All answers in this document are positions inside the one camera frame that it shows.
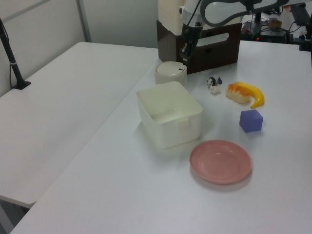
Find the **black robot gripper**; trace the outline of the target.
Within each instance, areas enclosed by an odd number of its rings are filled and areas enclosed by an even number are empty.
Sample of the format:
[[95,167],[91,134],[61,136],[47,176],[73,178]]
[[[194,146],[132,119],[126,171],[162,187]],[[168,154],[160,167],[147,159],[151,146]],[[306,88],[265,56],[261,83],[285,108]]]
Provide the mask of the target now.
[[203,27],[192,27],[186,24],[182,25],[182,37],[184,38],[184,46],[180,50],[179,54],[182,59],[182,63],[185,66],[190,64],[191,56],[194,52],[198,40],[201,38]]

